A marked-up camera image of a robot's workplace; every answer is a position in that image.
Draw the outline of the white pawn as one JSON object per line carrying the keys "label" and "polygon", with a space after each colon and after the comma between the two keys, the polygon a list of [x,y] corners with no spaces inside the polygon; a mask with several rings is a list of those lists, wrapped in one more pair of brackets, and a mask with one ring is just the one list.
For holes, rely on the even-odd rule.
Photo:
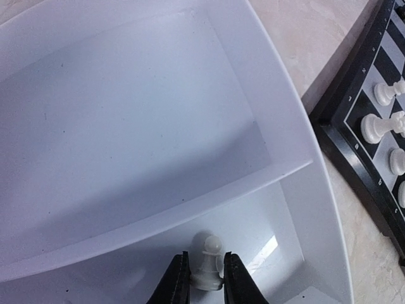
{"label": "white pawn", "polygon": [[201,291],[219,291],[223,287],[218,259],[221,258],[223,243],[211,231],[200,231],[195,235],[197,244],[197,265],[192,269],[191,285]]}

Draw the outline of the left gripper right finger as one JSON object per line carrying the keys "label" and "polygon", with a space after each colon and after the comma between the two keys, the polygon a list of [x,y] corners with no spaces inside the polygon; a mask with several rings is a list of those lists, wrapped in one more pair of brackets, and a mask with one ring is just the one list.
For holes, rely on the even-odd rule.
{"label": "left gripper right finger", "polygon": [[231,251],[224,257],[224,301],[228,304],[269,302],[253,281],[238,254]]}

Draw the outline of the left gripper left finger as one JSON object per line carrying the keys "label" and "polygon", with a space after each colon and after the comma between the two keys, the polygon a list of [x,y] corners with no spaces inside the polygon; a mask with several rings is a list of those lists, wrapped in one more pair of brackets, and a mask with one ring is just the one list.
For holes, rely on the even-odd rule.
{"label": "left gripper left finger", "polygon": [[183,251],[171,260],[147,304],[190,303],[189,253]]}

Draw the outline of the white divided plastic tray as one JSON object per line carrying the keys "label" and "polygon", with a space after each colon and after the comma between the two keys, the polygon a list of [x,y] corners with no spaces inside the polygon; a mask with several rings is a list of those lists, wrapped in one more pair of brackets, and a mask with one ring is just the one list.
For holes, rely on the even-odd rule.
{"label": "white divided plastic tray", "polygon": [[42,1],[1,25],[1,302],[163,303],[174,256],[352,303],[300,97],[249,1]]}

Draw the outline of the black white chess board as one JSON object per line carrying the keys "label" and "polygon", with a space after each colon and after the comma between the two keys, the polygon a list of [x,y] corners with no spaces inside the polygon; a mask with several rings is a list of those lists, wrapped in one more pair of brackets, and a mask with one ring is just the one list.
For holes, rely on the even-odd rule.
{"label": "black white chess board", "polygon": [[403,1],[377,4],[310,121],[324,153],[403,257]]}

